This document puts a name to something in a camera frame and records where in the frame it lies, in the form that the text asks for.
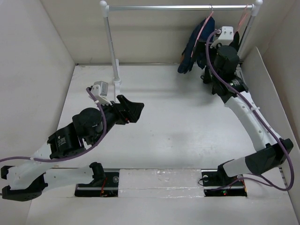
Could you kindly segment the dark blue denim trousers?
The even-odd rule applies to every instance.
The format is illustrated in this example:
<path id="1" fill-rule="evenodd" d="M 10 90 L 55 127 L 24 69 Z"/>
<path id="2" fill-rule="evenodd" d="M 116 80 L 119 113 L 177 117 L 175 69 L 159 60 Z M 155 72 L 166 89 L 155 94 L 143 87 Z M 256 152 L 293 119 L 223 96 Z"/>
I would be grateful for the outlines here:
<path id="1" fill-rule="evenodd" d="M 181 61 L 177 70 L 180 74 L 190 72 L 195 62 L 201 69 L 204 69 L 206 66 L 205 43 L 209 35 L 215 30 L 215 20 L 212 17 L 209 18 L 198 37 L 205 21 L 204 19 L 195 27 L 181 54 Z"/>

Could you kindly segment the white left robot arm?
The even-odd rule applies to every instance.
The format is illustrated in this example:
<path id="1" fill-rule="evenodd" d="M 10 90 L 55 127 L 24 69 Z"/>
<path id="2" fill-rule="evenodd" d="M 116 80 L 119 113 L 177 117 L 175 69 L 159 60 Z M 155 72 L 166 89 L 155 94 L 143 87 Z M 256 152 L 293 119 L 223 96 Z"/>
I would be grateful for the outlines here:
<path id="1" fill-rule="evenodd" d="M 49 136 L 47 142 L 31 157 L 23 157 L 19 166 L 3 166 L 2 179 L 8 182 L 1 191 L 3 199 L 26 202 L 41 196 L 44 192 L 71 184 L 101 186 L 106 179 L 99 162 L 77 169 L 56 172 L 52 169 L 58 163 L 78 158 L 100 144 L 114 125 L 136 123 L 144 103 L 131 102 L 118 95 L 118 103 L 83 109 L 72 117 L 72 122 Z"/>

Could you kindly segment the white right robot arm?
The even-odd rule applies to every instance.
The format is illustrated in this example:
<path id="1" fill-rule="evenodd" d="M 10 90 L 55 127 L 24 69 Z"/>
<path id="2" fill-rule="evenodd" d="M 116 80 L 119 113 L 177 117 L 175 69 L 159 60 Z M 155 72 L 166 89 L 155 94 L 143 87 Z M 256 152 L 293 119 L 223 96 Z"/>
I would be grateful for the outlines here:
<path id="1" fill-rule="evenodd" d="M 245 157 L 220 164 L 210 178 L 221 185 L 228 185 L 239 175 L 261 177 L 263 173 L 289 164 L 293 142 L 283 139 L 255 105 L 247 85 L 235 70 L 239 63 L 236 49 L 231 45 L 204 44 L 206 55 L 203 82 L 212 85 L 212 94 L 218 95 L 224 105 L 237 116 L 252 141 L 255 152 Z"/>

